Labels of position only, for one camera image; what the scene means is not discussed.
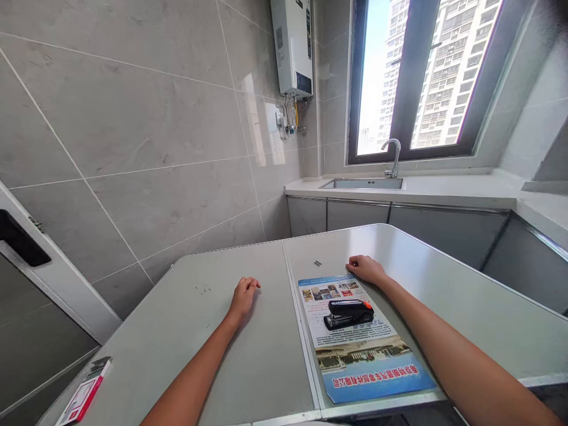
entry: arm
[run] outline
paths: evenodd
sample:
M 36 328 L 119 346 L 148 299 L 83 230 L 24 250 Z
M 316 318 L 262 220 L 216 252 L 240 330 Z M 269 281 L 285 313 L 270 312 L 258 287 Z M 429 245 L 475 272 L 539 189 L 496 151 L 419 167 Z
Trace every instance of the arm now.
M 141 426 L 194 426 L 197 423 L 219 363 L 250 310 L 256 288 L 260 288 L 257 280 L 241 278 L 231 307 L 219 327 L 158 399 Z
M 369 256 L 353 256 L 346 268 L 383 290 L 470 424 L 563 424 L 497 362 L 389 277 L 378 262 Z

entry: door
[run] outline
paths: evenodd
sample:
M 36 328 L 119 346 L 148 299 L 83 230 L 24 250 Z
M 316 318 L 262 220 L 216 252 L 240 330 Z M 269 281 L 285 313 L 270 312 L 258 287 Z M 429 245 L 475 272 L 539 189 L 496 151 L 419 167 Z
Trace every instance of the door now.
M 97 342 L 0 254 L 0 426 L 32 425 Z
M 106 342 L 120 318 L 1 182 L 0 219 L 0 254 L 96 342 Z

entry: hand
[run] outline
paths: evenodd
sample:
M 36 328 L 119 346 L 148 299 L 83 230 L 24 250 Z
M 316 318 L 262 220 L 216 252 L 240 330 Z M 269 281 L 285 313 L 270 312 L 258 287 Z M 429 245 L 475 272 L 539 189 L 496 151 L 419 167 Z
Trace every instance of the hand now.
M 253 304 L 254 291 L 257 288 L 260 288 L 260 283 L 255 278 L 242 277 L 235 288 L 233 301 L 227 312 L 226 319 L 237 326 L 240 325 Z
M 383 283 L 390 279 L 379 262 L 362 254 L 351 256 L 345 268 L 359 278 L 369 281 L 378 287 L 381 287 Z

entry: stainless steel sink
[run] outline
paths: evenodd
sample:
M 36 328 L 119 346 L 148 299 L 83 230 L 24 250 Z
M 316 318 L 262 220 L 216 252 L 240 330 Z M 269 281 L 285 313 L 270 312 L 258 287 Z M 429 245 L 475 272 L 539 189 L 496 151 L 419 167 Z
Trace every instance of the stainless steel sink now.
M 374 177 L 366 179 L 341 179 L 330 180 L 319 187 L 320 189 L 402 189 L 402 178 Z

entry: sky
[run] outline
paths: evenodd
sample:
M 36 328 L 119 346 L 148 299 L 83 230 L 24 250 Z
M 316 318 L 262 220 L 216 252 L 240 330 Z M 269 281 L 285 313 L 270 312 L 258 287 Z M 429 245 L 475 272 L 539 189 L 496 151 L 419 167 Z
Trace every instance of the sky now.
M 385 41 L 389 32 L 389 0 L 369 0 L 367 34 L 363 68 L 363 89 L 359 128 L 369 127 L 369 135 L 379 129 L 378 113 L 381 107 L 386 64 Z

